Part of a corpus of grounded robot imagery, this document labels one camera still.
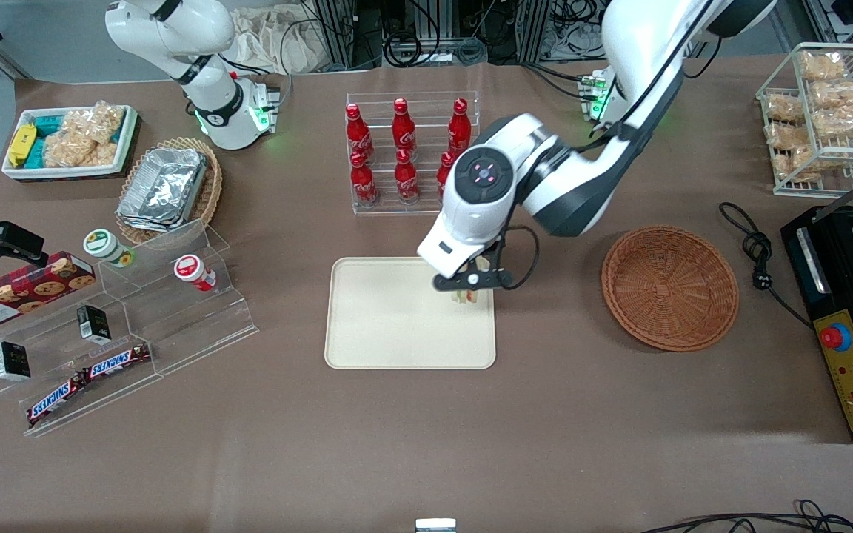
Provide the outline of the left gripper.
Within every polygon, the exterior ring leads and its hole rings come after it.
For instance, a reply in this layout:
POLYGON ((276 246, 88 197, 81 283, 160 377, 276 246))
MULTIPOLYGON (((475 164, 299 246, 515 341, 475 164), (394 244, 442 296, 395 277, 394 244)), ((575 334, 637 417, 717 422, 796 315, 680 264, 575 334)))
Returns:
POLYGON ((436 221, 418 246, 418 255, 437 272, 432 279, 433 287, 439 292, 514 288, 514 277, 506 269, 475 270, 471 274, 459 272, 464 264, 478 256, 491 252, 500 240, 504 225, 495 227, 488 238, 460 240, 453 236, 443 221, 436 221))

